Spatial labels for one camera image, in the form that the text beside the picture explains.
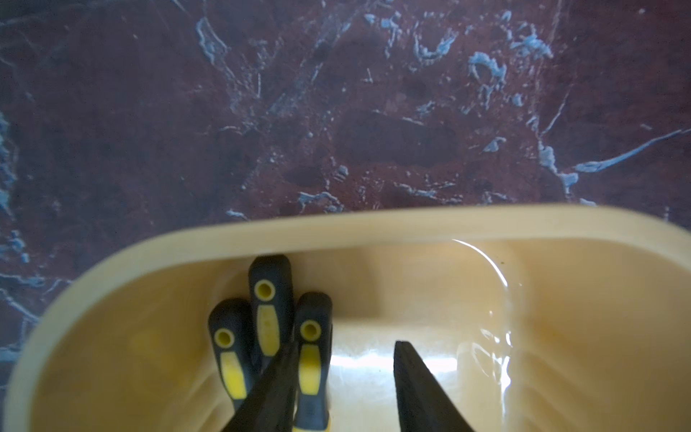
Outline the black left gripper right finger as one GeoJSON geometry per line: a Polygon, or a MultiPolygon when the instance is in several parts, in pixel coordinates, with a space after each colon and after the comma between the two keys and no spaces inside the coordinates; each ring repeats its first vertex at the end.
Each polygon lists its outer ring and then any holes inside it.
{"type": "Polygon", "coordinates": [[[473,432],[408,341],[395,343],[393,375],[401,431],[473,432]]]}

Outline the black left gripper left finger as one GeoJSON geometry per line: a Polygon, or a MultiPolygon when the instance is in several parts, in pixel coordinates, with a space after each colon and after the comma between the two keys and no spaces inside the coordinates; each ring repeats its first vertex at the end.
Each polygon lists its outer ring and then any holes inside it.
{"type": "Polygon", "coordinates": [[[292,431],[299,344],[283,346],[222,432],[292,431]]]}

